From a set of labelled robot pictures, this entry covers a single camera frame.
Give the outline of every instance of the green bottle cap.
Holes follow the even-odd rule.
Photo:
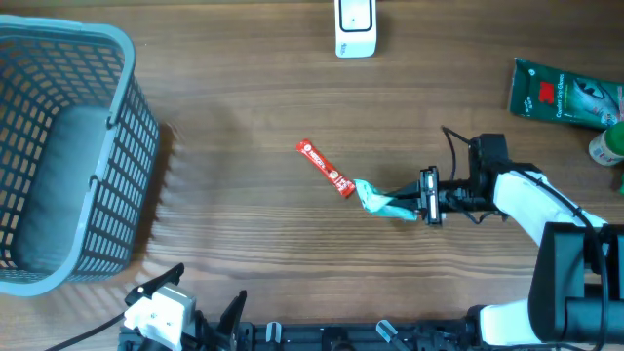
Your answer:
[[[604,133],[606,146],[618,155],[624,156],[624,123],[619,122]]]

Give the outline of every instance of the basket handle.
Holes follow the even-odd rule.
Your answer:
[[[0,20],[17,25],[48,26],[67,30],[82,30],[82,23],[65,19],[23,18],[13,15],[2,15]]]

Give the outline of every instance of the white device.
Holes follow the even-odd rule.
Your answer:
[[[375,0],[334,0],[335,54],[339,58],[367,58],[377,43]]]

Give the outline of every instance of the white clamp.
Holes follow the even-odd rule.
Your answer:
[[[143,337],[181,351],[182,332],[193,321],[196,298],[171,283],[142,297],[124,313],[124,326],[138,328]]]

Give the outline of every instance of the red logo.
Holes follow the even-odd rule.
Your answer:
[[[555,85],[548,82],[539,82],[539,102],[555,103]]]

